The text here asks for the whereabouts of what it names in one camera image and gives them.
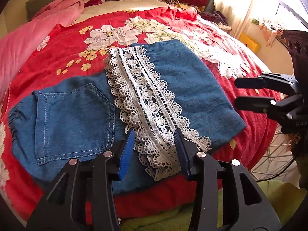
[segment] pink blanket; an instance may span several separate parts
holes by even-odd
[[[84,2],[83,0],[54,0],[50,4],[44,6],[37,12],[33,19],[44,18],[46,16],[52,15],[58,11],[64,10],[69,6],[75,6],[82,13],[84,11]]]
[[[57,24],[69,26],[80,14],[81,10],[77,6],[56,10],[50,15],[20,26],[0,40],[0,104],[10,81],[17,75],[29,56],[38,49],[50,31]]]

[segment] green clothing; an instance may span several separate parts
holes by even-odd
[[[307,193],[304,189],[298,189],[290,183],[278,180],[263,181],[258,185],[273,206],[282,225],[293,216]],[[192,204],[187,204],[158,215],[126,220],[121,223],[121,231],[187,231],[192,208]],[[222,219],[223,196],[220,190],[218,192],[217,227],[222,226]]]

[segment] bed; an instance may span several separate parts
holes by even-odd
[[[128,30],[138,28],[141,31],[132,34],[134,43],[151,44],[178,39],[208,67],[232,104],[237,96],[244,95],[280,99],[280,94],[268,89],[235,88],[236,77],[256,77],[270,70],[241,42],[201,19],[194,8],[183,10],[157,0],[110,1],[87,7],[71,26],[56,24],[39,41],[37,49],[25,59],[10,82],[1,103],[0,186],[12,207],[25,221],[43,190],[11,152],[9,112],[33,90],[54,86],[69,77],[101,72],[106,65],[104,59],[108,48],[130,45],[127,39],[124,42],[114,40],[111,44],[102,45],[90,56],[90,43],[85,41],[93,30],[100,29],[102,25],[112,25],[113,29],[127,25],[130,25]],[[212,154],[215,159],[223,161],[238,159],[249,170],[270,145],[277,123],[263,114],[241,111],[238,114],[246,123],[246,128],[222,147],[213,150]],[[194,182],[188,182],[183,175],[177,174],[151,187],[117,194],[115,205],[118,217],[137,218],[171,210],[193,202],[195,189]],[[90,203],[87,203],[86,209],[90,223]]]

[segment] scalloped lace edge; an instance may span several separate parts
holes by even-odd
[[[177,128],[200,151],[210,149],[210,139],[189,128],[181,106],[174,102],[174,93],[166,89],[167,82],[159,79],[161,74],[154,71],[145,53],[142,46],[111,48],[105,70],[120,118],[127,124],[125,130],[136,132],[134,149],[139,152],[139,161],[158,181],[181,170],[173,141]]]

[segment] denim jeans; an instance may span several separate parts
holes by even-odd
[[[168,83],[182,116],[200,136],[218,148],[245,123],[233,109],[206,65],[178,40],[146,44],[145,55]],[[90,160],[124,139],[125,124],[114,106],[105,72],[76,76],[33,91],[9,113],[12,152],[37,181],[51,182],[71,158]],[[130,166],[114,193],[149,187],[155,182],[133,151]]]

